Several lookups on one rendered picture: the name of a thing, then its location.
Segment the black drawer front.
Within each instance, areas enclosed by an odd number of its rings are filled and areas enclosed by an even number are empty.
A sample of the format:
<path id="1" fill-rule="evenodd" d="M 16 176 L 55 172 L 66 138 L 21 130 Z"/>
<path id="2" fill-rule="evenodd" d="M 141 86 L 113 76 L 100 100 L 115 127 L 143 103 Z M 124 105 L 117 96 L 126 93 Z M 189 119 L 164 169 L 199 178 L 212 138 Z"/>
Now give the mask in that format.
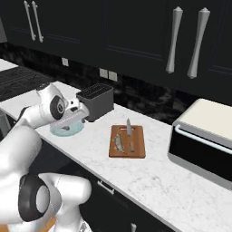
<path id="1" fill-rule="evenodd" d="M 90 224 L 93 232 L 123 232 L 125 229 L 121 208 L 128 208 L 130 203 L 114 189 L 114 195 L 98 186 L 90 172 L 82 171 L 80 175 L 92 184 L 90 199 L 82 206 L 82 215 Z"/>

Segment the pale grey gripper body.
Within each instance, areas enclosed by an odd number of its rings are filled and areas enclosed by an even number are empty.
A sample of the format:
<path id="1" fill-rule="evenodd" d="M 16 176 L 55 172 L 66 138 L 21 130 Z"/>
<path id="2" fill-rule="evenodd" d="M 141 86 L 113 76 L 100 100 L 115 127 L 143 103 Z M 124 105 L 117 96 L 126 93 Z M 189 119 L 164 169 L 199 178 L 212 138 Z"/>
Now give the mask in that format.
<path id="1" fill-rule="evenodd" d="M 90 113 L 88 109 L 70 108 L 64 113 L 63 117 L 60 120 L 56 121 L 53 124 L 53 127 L 55 129 L 69 127 L 73 122 L 81 121 L 82 119 L 86 118 L 89 114 Z"/>

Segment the black and cream toaster oven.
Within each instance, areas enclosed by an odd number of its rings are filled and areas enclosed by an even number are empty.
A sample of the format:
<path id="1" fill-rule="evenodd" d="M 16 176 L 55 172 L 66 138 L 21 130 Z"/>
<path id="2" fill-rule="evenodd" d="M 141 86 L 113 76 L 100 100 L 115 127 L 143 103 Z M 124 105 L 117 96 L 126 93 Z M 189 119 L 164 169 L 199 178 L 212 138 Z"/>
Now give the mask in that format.
<path id="1" fill-rule="evenodd" d="M 169 159 L 182 168 L 232 191 L 232 155 L 175 132 L 180 128 L 232 149 L 232 106 L 215 101 L 194 101 L 171 126 Z"/>

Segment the grey piece of meat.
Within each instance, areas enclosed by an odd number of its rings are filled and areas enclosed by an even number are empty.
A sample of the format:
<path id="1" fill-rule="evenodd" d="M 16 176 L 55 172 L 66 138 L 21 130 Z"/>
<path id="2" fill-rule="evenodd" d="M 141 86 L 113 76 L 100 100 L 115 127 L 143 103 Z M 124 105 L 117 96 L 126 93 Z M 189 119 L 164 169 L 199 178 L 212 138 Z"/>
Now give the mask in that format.
<path id="1" fill-rule="evenodd" d="M 122 141 L 121 141 L 121 135 L 117 134 L 114 138 L 115 141 L 115 147 L 119 152 L 123 152 L 123 146 L 122 146 Z"/>

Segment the black upper cupboard door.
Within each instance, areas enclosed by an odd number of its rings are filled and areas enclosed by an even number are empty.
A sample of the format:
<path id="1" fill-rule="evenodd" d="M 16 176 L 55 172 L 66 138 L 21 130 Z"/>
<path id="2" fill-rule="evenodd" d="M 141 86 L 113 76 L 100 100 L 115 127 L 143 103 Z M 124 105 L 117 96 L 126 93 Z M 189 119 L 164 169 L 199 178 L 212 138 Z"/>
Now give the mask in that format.
<path id="1" fill-rule="evenodd" d="M 33 0 L 43 43 L 34 18 L 37 49 L 78 63 L 102 66 L 102 0 Z"/>
<path id="2" fill-rule="evenodd" d="M 180 70 L 167 73 L 173 10 L 184 0 L 104 0 L 105 54 L 109 69 L 176 89 Z M 180 38 L 175 59 L 180 58 Z"/>
<path id="3" fill-rule="evenodd" d="M 0 0 L 0 15 L 7 41 L 11 44 L 31 48 L 34 41 L 24 0 Z"/>
<path id="4" fill-rule="evenodd" d="M 232 106 L 232 0 L 187 0 L 183 13 L 183 64 L 179 88 L 199 97 Z M 188 77 L 197 43 L 198 13 L 209 18 L 198 56 L 197 76 Z"/>

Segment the dark grey slotted knife block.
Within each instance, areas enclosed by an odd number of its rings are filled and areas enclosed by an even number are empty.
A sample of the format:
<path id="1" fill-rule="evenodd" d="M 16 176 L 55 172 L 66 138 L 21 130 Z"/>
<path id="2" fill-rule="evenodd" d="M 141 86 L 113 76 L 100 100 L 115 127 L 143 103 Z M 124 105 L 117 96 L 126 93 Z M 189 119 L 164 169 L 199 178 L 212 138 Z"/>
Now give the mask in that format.
<path id="1" fill-rule="evenodd" d="M 88 122 L 94 122 L 114 109 L 113 88 L 103 83 L 96 83 L 76 94 L 76 97 L 89 110 Z"/>

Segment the black lower cupboard door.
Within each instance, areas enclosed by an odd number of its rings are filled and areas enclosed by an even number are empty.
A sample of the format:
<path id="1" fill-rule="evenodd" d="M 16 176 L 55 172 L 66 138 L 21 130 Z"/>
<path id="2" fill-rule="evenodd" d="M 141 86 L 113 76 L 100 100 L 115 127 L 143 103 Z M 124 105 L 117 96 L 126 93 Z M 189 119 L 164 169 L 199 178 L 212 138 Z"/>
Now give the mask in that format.
<path id="1" fill-rule="evenodd" d="M 132 205 L 122 207 L 122 220 L 125 226 L 123 232 L 131 232 L 131 223 L 137 225 L 136 232 L 175 232 L 141 207 Z"/>

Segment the grey kitchen knife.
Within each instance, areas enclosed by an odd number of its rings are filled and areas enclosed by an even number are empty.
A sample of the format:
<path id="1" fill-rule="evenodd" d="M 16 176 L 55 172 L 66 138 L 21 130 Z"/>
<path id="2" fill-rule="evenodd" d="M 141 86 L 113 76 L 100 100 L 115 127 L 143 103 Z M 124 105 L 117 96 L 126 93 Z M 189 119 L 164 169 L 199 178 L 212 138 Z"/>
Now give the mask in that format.
<path id="1" fill-rule="evenodd" d="M 129 145 L 130 145 L 130 152 L 134 152 L 134 145 L 133 145 L 133 140 L 131 137 L 131 132 L 132 132 L 131 122 L 130 122 L 130 119 L 128 118 L 127 119 L 127 137 L 128 137 L 128 141 L 129 141 Z"/>

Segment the black cupboard door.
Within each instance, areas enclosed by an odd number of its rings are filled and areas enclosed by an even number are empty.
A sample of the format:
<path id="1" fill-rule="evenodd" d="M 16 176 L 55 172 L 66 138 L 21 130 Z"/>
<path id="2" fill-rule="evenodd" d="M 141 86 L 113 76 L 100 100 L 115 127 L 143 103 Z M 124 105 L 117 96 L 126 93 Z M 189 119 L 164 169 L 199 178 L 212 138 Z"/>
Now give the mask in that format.
<path id="1" fill-rule="evenodd" d="M 137 225 L 136 232 L 175 232 L 141 207 L 132 205 L 122 207 L 122 220 L 125 226 L 123 232 L 131 232 L 131 223 Z"/>
<path id="2" fill-rule="evenodd" d="M 37 49 L 78 63 L 102 66 L 102 0 L 33 0 L 43 43 L 34 18 Z"/>
<path id="3" fill-rule="evenodd" d="M 167 73 L 173 10 L 184 0 L 104 0 L 105 54 L 109 69 L 176 89 L 180 70 Z M 180 58 L 180 38 L 175 59 Z"/>
<path id="4" fill-rule="evenodd" d="M 34 41 L 24 0 L 0 0 L 0 15 L 7 41 L 11 44 L 31 48 Z"/>
<path id="5" fill-rule="evenodd" d="M 232 0 L 187 0 L 183 13 L 183 64 L 179 88 L 199 97 L 232 106 Z M 209 18 L 198 56 L 197 76 L 188 77 L 197 43 L 198 13 Z"/>

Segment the black hob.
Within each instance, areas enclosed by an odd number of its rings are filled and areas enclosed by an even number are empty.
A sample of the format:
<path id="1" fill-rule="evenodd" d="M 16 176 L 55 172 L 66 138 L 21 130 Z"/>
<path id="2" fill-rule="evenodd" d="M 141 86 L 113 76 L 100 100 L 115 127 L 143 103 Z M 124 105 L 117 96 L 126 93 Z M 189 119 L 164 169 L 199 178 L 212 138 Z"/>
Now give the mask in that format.
<path id="1" fill-rule="evenodd" d="M 0 72 L 0 102 L 22 93 L 32 91 L 45 82 L 52 82 L 51 76 L 26 67 L 15 67 Z"/>

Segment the pale blue glass plate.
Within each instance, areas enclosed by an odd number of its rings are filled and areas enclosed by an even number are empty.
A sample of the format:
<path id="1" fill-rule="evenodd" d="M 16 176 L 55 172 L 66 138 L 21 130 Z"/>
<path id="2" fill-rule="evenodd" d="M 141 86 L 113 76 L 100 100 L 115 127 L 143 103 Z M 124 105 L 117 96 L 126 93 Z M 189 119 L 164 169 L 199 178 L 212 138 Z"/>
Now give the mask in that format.
<path id="1" fill-rule="evenodd" d="M 69 137 L 79 133 L 84 128 L 81 121 L 71 122 L 69 125 L 64 127 L 58 127 L 56 125 L 50 125 L 50 132 L 58 137 Z"/>

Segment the brown wooden cutting board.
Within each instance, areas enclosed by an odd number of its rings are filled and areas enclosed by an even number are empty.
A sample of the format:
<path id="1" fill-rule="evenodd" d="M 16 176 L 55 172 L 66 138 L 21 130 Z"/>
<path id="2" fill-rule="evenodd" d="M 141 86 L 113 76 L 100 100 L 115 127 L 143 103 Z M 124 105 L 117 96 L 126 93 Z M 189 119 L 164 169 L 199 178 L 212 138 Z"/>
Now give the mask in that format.
<path id="1" fill-rule="evenodd" d="M 146 157 L 145 144 L 143 138 L 143 128 L 138 125 L 131 126 L 131 137 L 134 145 L 134 152 L 130 151 L 130 145 L 127 137 L 126 125 L 112 125 L 111 138 L 109 147 L 110 158 L 131 158 L 131 159 L 144 159 Z M 115 147 L 114 138 L 117 134 L 121 135 L 123 152 L 119 152 Z"/>

